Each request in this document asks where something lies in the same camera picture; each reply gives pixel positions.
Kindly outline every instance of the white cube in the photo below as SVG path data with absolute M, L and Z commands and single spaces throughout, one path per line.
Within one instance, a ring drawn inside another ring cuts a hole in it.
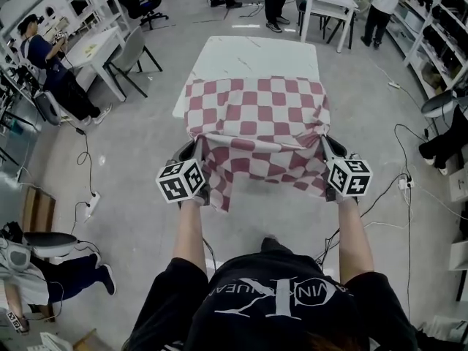
M 168 203 L 192 199 L 205 184 L 205 177 L 196 159 L 163 167 L 156 177 L 162 196 Z
M 342 196 L 364 196 L 373 172 L 366 160 L 335 159 L 327 162 L 328 183 Z

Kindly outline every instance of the concrete floor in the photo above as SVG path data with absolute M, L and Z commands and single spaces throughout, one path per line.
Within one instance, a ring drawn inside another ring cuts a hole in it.
M 295 21 L 295 3 L 287 2 L 283 16 Z M 113 266 L 118 292 L 110 298 L 102 285 L 96 285 L 64 303 L 58 323 L 69 340 L 97 328 L 99 336 L 118 350 L 135 323 L 154 277 L 170 261 L 178 209 L 164 202 L 154 178 L 173 152 L 187 141 L 183 121 L 175 120 L 171 112 L 206 40 L 212 35 L 298 40 L 295 32 L 275 34 L 268 30 L 264 12 L 253 18 L 239 17 L 253 10 L 254 7 L 230 12 L 224 7 L 211 9 L 207 0 L 164 0 L 161 12 L 170 19 L 161 20 L 158 25 L 166 27 L 146 32 L 147 46 L 164 72 L 155 71 L 143 55 L 143 69 L 148 73 L 132 75 L 149 98 L 141 97 L 125 81 L 121 84 L 128 98 L 122 104 L 102 82 L 92 86 L 91 100 L 97 105 L 112 102 L 114 110 L 99 127 L 87 129 L 93 188 L 102 200 L 85 224 L 83 209 L 78 208 L 74 234 L 98 245 L 103 260 Z M 248 24 L 260 27 L 233 28 Z M 352 50 L 345 47 L 338 54 L 339 35 L 326 45 L 318 20 L 312 18 L 308 41 L 317 46 L 320 78 L 331 102 L 331 134 L 367 159 L 374 171 L 369 194 L 361 202 L 364 211 L 404 164 L 393 134 L 395 124 L 406 124 L 422 134 L 427 123 L 415 103 L 404 92 L 389 88 L 387 77 L 374 65 L 383 68 L 422 104 L 418 83 L 403 67 L 402 56 L 391 39 L 385 37 L 381 49 L 374 51 L 359 40 L 362 32 L 363 21 L 356 27 Z M 448 204 L 448 180 L 425 166 L 417 153 L 416 137 L 404 129 L 398 133 L 408 162 L 414 165 L 410 170 L 415 180 Z M 42 178 L 37 178 L 38 184 L 57 199 L 54 227 L 59 231 L 72 230 L 76 202 L 89 198 L 88 163 L 76 165 L 84 148 L 83 137 L 70 126 L 61 127 L 47 170 Z M 411 321 L 419 325 L 455 300 L 459 277 L 447 268 L 458 220 L 419 188 L 412 192 L 412 209 Z M 265 234 L 277 235 L 296 253 L 315 256 L 322 251 L 325 238 L 337 228 L 337 221 L 335 204 L 325 204 L 292 187 L 257 181 L 236 182 L 229 214 L 203 209 L 205 237 L 219 261 L 258 250 Z M 396 185 L 364 221 L 402 227 L 407 224 L 407 206 Z M 373 224 L 367 230 L 377 270 L 388 276 L 407 312 L 408 229 Z M 337 252 L 334 249 L 325 262 L 335 276 Z

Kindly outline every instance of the black t-shirt with white print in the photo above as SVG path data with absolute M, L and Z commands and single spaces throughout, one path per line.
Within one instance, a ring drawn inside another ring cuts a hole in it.
M 386 276 L 342 286 L 312 258 L 276 251 L 230 260 L 209 283 L 173 259 L 154 280 L 129 350 L 312 350 L 310 334 L 353 338 L 369 351 L 418 349 Z

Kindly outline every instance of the forearm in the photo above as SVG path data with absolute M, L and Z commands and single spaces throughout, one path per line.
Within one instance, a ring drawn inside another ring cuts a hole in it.
M 182 203 L 173 257 L 188 260 L 206 273 L 200 204 L 194 200 Z
M 60 51 L 62 45 L 64 45 L 65 43 L 65 38 L 61 38 L 53 47 L 52 49 L 50 50 L 50 52 L 46 55 L 45 57 L 45 60 L 50 60 L 51 58 L 53 58 L 57 52 Z
M 7 295 L 7 302 L 10 311 L 13 312 L 17 318 L 23 317 L 23 306 L 21 304 L 21 296 L 18 288 L 5 282 L 5 294 Z
M 371 247 L 354 199 L 339 205 L 339 273 L 341 284 L 365 272 L 374 271 Z

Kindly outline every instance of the red and white checkered cloth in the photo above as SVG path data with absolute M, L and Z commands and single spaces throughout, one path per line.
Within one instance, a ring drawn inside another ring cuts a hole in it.
M 325 196 L 320 135 L 330 128 L 325 89 L 306 78 L 194 80 L 185 122 L 203 139 L 211 205 L 228 211 L 234 174 Z

